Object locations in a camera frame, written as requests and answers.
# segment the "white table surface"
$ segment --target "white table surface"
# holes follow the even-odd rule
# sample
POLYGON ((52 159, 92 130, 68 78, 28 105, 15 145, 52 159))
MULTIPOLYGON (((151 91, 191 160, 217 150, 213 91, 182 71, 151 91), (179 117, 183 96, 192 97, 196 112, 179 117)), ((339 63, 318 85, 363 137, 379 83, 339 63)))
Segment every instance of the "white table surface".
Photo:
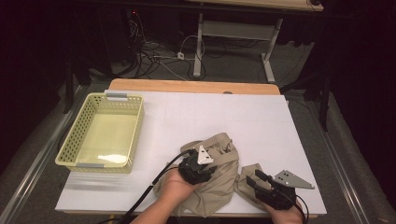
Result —
MULTIPOLYGON (((125 91, 143 95, 145 117, 132 172, 71 172, 56 210, 68 213, 125 213, 142 195, 179 148, 194 140, 227 133, 238 149, 242 166, 259 163, 265 173, 287 169, 315 189, 297 189, 312 215, 326 214, 316 180, 282 95, 238 95, 157 91, 125 91)), ((155 201, 151 192, 136 212, 155 201)), ((219 216, 261 216, 236 193, 219 216)))

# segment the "electrical cable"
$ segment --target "electrical cable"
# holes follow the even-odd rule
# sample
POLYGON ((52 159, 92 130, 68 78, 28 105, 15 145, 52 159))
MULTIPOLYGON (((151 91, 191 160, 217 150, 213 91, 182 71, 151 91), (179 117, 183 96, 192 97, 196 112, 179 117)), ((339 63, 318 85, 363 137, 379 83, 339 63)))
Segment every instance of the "electrical cable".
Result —
MULTIPOLYGON (((151 64, 148 64, 148 63, 144 63, 144 64, 146 64, 146 65, 149 65, 149 68, 143 73, 143 74, 141 74, 141 75, 139 75, 138 77, 142 77, 142 76, 147 76, 147 77, 149 77, 148 76, 148 74, 151 74, 151 73, 153 73, 153 72, 155 72, 159 67, 160 67, 160 65, 162 65, 162 66, 164 66, 166 69, 168 69, 171 73, 173 73, 175 76, 177 76, 177 77, 179 77, 179 78, 181 78, 181 79, 184 79, 183 77, 180 77, 179 75, 177 75, 177 74, 175 74, 175 72, 173 72, 169 67, 167 67, 165 64, 168 64, 168 63, 161 63, 159 60, 157 60, 156 58, 157 57, 162 57, 162 56, 158 56, 158 55, 154 55, 154 56, 149 56, 146 52, 142 52, 143 54, 145 54, 145 57, 143 57, 142 59, 144 59, 144 58, 148 58, 150 61, 151 61, 151 64), (153 69, 153 70, 151 70, 151 71, 149 71, 149 69, 154 65, 154 64, 157 64, 157 66, 153 69)), ((177 59, 177 58, 170 58, 170 57, 164 57, 166 60, 168 60, 168 59, 177 59)))
POLYGON ((301 199, 301 201, 304 203, 305 208, 306 208, 306 214, 307 216, 305 217, 304 211, 303 209, 297 204, 296 201, 293 201, 288 195, 286 195, 285 193, 283 193, 282 191, 277 190, 277 193, 281 194, 283 197, 285 197, 287 200, 289 200, 294 207, 297 208, 297 210, 301 213, 301 215, 303 216, 303 224, 307 224, 308 223, 308 219, 309 219, 309 211, 308 211, 308 206, 306 205, 305 201, 298 195, 296 195, 299 199, 301 199))
POLYGON ((139 20, 140 27, 142 28, 143 40, 145 41, 145 43, 147 43, 148 41, 146 40, 146 37, 145 37, 145 30, 144 30, 144 28, 143 28, 143 23, 142 23, 142 21, 140 20, 139 14, 138 14, 136 11, 134 12, 134 14, 136 15, 137 19, 139 20))
POLYGON ((163 48, 163 49, 165 49, 166 51, 169 51, 169 52, 171 52, 173 55, 176 56, 176 54, 175 54, 171 49, 167 48, 167 47, 164 46, 164 45, 161 45, 161 44, 158 44, 158 43, 154 43, 154 42, 147 42, 146 45, 148 45, 148 44, 158 45, 158 47, 157 47, 156 49, 163 48))
POLYGON ((176 77, 187 81, 186 78, 179 76, 178 74, 176 74, 174 71, 172 71, 168 66, 166 66, 164 63, 159 62, 160 65, 162 65, 163 67, 165 67, 169 72, 171 72, 173 75, 175 75, 176 77))
POLYGON ((136 69, 136 71, 134 72, 134 78, 138 78, 139 77, 139 71, 140 71, 140 68, 142 67, 142 54, 141 53, 139 53, 139 62, 138 62, 138 66, 137 66, 137 69, 136 69))
POLYGON ((166 164, 166 166, 160 171, 160 173, 157 175, 157 177, 155 177, 155 179, 151 182, 151 184, 148 186, 148 188, 145 190, 145 192, 142 194, 142 196, 140 196, 140 198, 137 200, 137 202, 134 204, 134 206, 132 206, 131 209, 127 213, 125 213, 125 215, 121 218, 120 224, 129 224, 132 221, 131 214, 134 212, 134 210, 137 208, 137 206, 139 206, 139 204, 141 204, 143 202, 143 200, 145 200, 146 196, 149 194, 151 189, 154 188, 155 184, 157 184, 157 182, 160 180, 160 178, 163 176, 163 174, 165 174, 168 170, 170 170, 170 169, 168 169, 169 166, 171 166, 181 156, 183 156, 187 153, 191 154, 193 151, 195 151, 195 149, 189 149, 189 150, 183 151, 180 154, 178 154, 174 159, 172 159, 168 164, 166 164))
POLYGON ((188 64, 189 65, 189 69, 187 71, 187 76, 189 75, 190 70, 191 70, 191 64, 188 61, 177 60, 177 61, 172 61, 172 62, 168 62, 168 63, 164 63, 164 64, 169 64, 169 63, 186 63, 186 64, 188 64))
POLYGON ((306 221, 305 221, 305 224, 307 224, 308 223, 308 219, 309 219, 309 210, 308 210, 308 206, 306 205, 306 202, 303 200, 303 198, 302 197, 300 197, 299 195, 296 195, 297 196, 297 198, 299 198, 302 202, 303 202, 303 204, 304 204, 304 206, 305 206, 305 209, 306 209, 306 221))
POLYGON ((227 47, 225 46, 224 41, 218 41, 218 42, 220 42, 220 44, 223 46, 224 51, 223 51, 219 56, 218 56, 218 55, 216 55, 216 56, 210 55, 210 54, 207 53, 207 51, 206 51, 206 56, 207 56, 207 57, 218 59, 218 58, 222 58, 224 55, 226 55, 226 53, 227 53, 227 47))
POLYGON ((241 39, 241 38, 232 39, 232 38, 228 37, 228 38, 224 39, 223 41, 228 43, 229 45, 233 46, 234 49, 251 49, 263 40, 246 40, 246 39, 241 39), (247 43, 245 45, 235 44, 235 42, 243 42, 243 41, 245 41, 247 43))
POLYGON ((204 56, 204 53, 205 53, 205 42, 204 42, 204 40, 203 40, 201 37, 199 37, 198 35, 189 35, 189 36, 187 36, 187 37, 183 40, 183 43, 181 44, 180 53, 181 53, 181 51, 183 50, 184 43, 185 43, 186 40, 189 39, 190 37, 196 37, 197 39, 200 39, 200 40, 201 40, 201 43, 202 43, 202 45, 203 45, 203 49, 202 49, 202 52, 201 52, 201 56, 200 56, 200 57, 204 56))
POLYGON ((148 64, 148 69, 143 74, 139 75, 138 72, 139 72, 139 70, 141 68, 141 66, 140 66, 139 70, 136 71, 136 75, 135 75, 134 78, 139 78, 139 77, 142 77, 142 76, 146 76, 147 74, 152 73, 152 72, 154 72, 154 71, 156 71, 158 69, 159 65, 156 68, 154 68, 154 70, 149 71, 151 69, 151 67, 154 65, 154 61, 152 61, 152 59, 149 57, 149 55, 146 52, 140 51, 140 60, 141 60, 140 61, 140 65, 143 63, 143 59, 145 59, 145 58, 148 58, 151 61, 151 63, 148 64))

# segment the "yellow basket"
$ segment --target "yellow basket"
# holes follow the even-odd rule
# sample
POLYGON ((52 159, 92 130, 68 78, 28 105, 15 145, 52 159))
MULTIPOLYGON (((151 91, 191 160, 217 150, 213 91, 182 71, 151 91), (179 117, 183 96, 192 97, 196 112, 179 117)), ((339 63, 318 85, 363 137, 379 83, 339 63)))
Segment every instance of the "yellow basket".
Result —
POLYGON ((79 172, 131 173, 143 116, 142 96, 89 94, 56 164, 79 172))

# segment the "crumpled fabric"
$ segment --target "crumpled fabric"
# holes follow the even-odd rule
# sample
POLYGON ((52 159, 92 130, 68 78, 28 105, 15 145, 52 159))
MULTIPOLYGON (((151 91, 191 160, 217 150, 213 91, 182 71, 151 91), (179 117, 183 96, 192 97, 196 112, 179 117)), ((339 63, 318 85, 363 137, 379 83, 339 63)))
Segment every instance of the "crumpled fabric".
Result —
MULTIPOLYGON (((215 173, 208 182, 198 188, 188 200, 175 209, 174 215, 181 216, 186 209, 195 215, 208 217, 228 203, 233 196, 233 183, 237 177, 239 156, 233 141, 227 133, 219 133, 205 141, 194 141, 183 146, 180 150, 195 148, 202 145, 214 160, 206 169, 217 166, 215 173)), ((162 179, 154 186, 153 191, 161 195, 162 179)))
POLYGON ((254 189, 248 185, 247 176, 255 180, 256 183, 260 184, 262 187, 266 189, 271 188, 271 185, 268 184, 267 182, 262 181, 257 176, 255 176, 254 175, 255 170, 262 171, 262 168, 258 163, 242 167, 241 175, 237 176, 233 186, 235 192, 239 194, 242 198, 244 198, 247 202, 257 207, 258 209, 265 211, 263 207, 259 204, 258 199, 256 199, 254 189))

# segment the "basket handle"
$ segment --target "basket handle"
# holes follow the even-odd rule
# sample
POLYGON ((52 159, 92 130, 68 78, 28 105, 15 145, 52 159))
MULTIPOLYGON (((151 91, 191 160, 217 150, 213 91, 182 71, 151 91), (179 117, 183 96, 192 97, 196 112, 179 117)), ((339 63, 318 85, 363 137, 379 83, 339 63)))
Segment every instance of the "basket handle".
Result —
POLYGON ((128 101, 127 93, 106 93, 108 101, 128 101))
POLYGON ((105 168, 104 164, 99 163, 77 163, 76 166, 81 168, 105 168))

